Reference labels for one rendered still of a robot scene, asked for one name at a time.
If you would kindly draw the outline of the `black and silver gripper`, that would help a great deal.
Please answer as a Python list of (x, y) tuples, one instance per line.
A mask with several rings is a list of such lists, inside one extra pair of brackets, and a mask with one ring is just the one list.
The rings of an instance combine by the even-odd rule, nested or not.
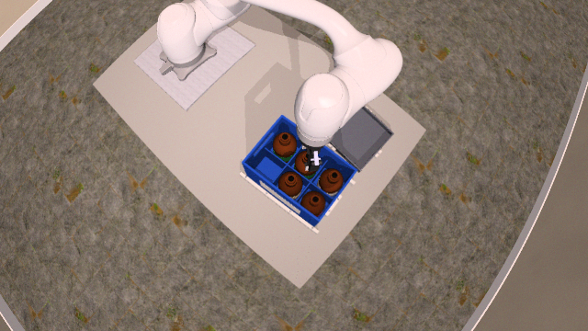
[(322, 149), (325, 145), (320, 146), (320, 147), (312, 147), (312, 146), (305, 144), (302, 141), (300, 141), (300, 142), (302, 143), (302, 149), (306, 149), (307, 154), (308, 154), (309, 163), (308, 163), (308, 160), (307, 160), (307, 162), (304, 163), (305, 171), (309, 171), (309, 172), (318, 171), (320, 165), (322, 164), (322, 160), (321, 160), (321, 158), (318, 158), (318, 154), (321, 151), (320, 149)]

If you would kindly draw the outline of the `blue plastic crate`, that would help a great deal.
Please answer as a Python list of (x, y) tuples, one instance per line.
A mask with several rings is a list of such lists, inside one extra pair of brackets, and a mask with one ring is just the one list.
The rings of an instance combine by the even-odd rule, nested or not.
[[(288, 132), (292, 134), (297, 141), (296, 153), (292, 156), (288, 163), (285, 163), (283, 160), (281, 160), (279, 157), (273, 154), (274, 138), (281, 132)], [(306, 177), (304, 177), (302, 174), (300, 174), (298, 171), (294, 169), (296, 156), (300, 152), (306, 151), (306, 149), (302, 149), (301, 146), (302, 143), (300, 142), (299, 136), (296, 132), (296, 124), (294, 122), (289, 122), (281, 126), (278, 126), (274, 130), (266, 134), (254, 147), (253, 151), (251, 152), (248, 158), (245, 173), (254, 182), (256, 181), (255, 183), (257, 185), (259, 185), (261, 188), (263, 188), (265, 191), (267, 191), (269, 194), (271, 194), (274, 198), (279, 200), (289, 209), (297, 213), (307, 223), (315, 227), (316, 224), (320, 222), (325, 213), (328, 212), (328, 210), (334, 204), (334, 202), (342, 193), (342, 191), (345, 189), (349, 181), (356, 173), (357, 169), (349, 163), (347, 163), (346, 160), (344, 160), (338, 154), (333, 152), (327, 146), (324, 146), (318, 154), (318, 158), (321, 158), (322, 164), (320, 165), (320, 168), (316, 172), (315, 176), (312, 179), (308, 180)], [(319, 180), (321, 173), (328, 168), (337, 169), (341, 172), (344, 178), (343, 186), (332, 197), (317, 187), (317, 182)], [(302, 193), (303, 194), (301, 196), (299, 195), (295, 200), (293, 200), (290, 196), (288, 196), (286, 193), (284, 193), (282, 190), (278, 188), (279, 178), (281, 177), (281, 175), (289, 171), (299, 174), (303, 182), (300, 195)], [(328, 208), (325, 210), (325, 212), (321, 213), (322, 216), (320, 215), (318, 216), (318, 218), (300, 205), (302, 197), (309, 191), (318, 191), (321, 194), (323, 194), (326, 200), (325, 209), (328, 206), (328, 204), (334, 199), (328, 206)]]

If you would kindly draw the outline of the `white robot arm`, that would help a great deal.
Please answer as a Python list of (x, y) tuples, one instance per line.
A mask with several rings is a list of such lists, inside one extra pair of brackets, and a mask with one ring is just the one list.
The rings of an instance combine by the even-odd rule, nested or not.
[(161, 75), (174, 71), (180, 81), (186, 80), (216, 56), (217, 51), (205, 42), (208, 37), (251, 5), (311, 23), (332, 41), (335, 68), (309, 77), (295, 99), (296, 132), (309, 146), (329, 143), (401, 71), (401, 51), (392, 41), (359, 32), (338, 12), (316, 0), (195, 0), (172, 4), (158, 17), (157, 36), (163, 49), (159, 57), (165, 61)]

